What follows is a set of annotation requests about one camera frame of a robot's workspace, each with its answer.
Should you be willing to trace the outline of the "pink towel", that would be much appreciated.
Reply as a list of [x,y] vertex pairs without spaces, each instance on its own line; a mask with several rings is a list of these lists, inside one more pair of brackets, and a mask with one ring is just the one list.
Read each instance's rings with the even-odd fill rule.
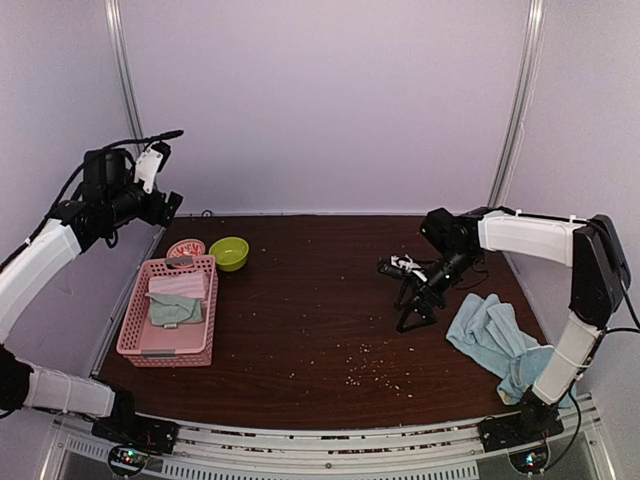
[[196,271],[175,276],[152,277],[149,279],[148,292],[191,299],[204,299],[207,296],[208,285],[208,274],[203,271]]

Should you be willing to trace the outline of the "green towel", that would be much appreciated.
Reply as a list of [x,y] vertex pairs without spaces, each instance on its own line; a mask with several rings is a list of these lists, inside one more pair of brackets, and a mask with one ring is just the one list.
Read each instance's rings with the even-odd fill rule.
[[173,329],[182,324],[204,321],[202,302],[181,296],[147,293],[149,318],[154,327]]

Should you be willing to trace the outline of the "pink plastic basket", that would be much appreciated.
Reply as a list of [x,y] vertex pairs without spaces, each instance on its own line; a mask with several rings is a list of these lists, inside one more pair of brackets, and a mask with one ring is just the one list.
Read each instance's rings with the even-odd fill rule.
[[209,366],[217,292],[213,256],[144,262],[117,340],[117,353],[136,367]]

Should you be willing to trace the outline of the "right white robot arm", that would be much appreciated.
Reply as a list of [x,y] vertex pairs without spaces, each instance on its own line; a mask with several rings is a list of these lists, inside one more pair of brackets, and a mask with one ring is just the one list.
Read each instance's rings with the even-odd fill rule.
[[543,344],[519,326],[515,308],[498,294],[470,293],[446,333],[461,353],[498,378],[500,401],[519,413],[512,430],[519,440],[535,440],[555,412],[570,405],[576,383],[590,369],[611,318],[630,303],[632,275],[612,219],[524,213],[506,207],[479,207],[454,214],[445,208],[423,218],[420,234],[436,259],[392,255],[380,273],[401,283],[395,300],[399,333],[427,326],[447,305],[446,295],[490,253],[510,260],[539,261],[560,279],[546,287],[558,319],[551,342]]

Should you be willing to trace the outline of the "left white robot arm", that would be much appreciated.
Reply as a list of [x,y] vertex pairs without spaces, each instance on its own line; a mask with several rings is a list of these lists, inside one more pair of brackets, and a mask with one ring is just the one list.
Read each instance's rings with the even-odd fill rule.
[[[3,340],[41,290],[97,241],[114,247],[119,228],[136,219],[170,225],[182,197],[155,186],[170,155],[164,141],[148,141],[138,158],[120,146],[86,152],[71,175],[78,184],[71,197],[58,196],[36,230],[1,264]],[[142,419],[123,406],[112,387],[35,365],[3,348],[1,415],[22,408],[104,418],[106,429],[123,444],[144,433]]]

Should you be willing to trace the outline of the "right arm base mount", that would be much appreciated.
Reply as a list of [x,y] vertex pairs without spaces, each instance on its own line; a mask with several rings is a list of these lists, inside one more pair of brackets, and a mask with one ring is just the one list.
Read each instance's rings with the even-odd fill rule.
[[549,440],[562,434],[564,426],[559,418],[553,419],[541,431],[526,430],[520,423],[521,415],[488,416],[477,424],[485,453],[505,450],[511,466],[525,475],[541,474],[551,463]]

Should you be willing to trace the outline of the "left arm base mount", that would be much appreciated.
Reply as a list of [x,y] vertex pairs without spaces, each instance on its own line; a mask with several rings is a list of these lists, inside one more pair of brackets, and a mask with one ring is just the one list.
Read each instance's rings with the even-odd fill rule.
[[113,443],[107,453],[107,466],[125,479],[140,474],[152,458],[172,454],[179,432],[175,422],[144,416],[137,417],[128,429],[107,419],[91,423],[93,436]]

